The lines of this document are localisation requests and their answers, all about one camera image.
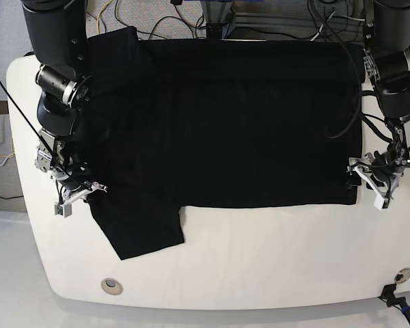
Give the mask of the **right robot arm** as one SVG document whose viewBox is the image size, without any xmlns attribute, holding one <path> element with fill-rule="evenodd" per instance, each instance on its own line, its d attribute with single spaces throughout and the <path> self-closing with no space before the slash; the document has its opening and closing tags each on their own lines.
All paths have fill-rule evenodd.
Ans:
<svg viewBox="0 0 410 328">
<path fill-rule="evenodd" d="M 36 167 L 55 181 L 55 213 L 66 215 L 77 200 L 107 187 L 94 181 L 79 157 L 89 100 L 90 46 L 86 34 L 86 1 L 22 1 L 34 55 L 40 62 L 35 82 L 42 93 L 37 108 Z"/>
</svg>

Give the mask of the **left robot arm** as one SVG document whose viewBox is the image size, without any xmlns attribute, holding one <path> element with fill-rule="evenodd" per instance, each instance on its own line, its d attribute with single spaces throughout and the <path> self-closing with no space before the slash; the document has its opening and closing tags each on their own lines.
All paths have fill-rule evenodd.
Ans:
<svg viewBox="0 0 410 328">
<path fill-rule="evenodd" d="M 384 153 L 351 158 L 348 172 L 366 181 L 382 210 L 410 169 L 410 1 L 365 1 L 364 14 L 364 65 L 392 136 Z"/>
</svg>

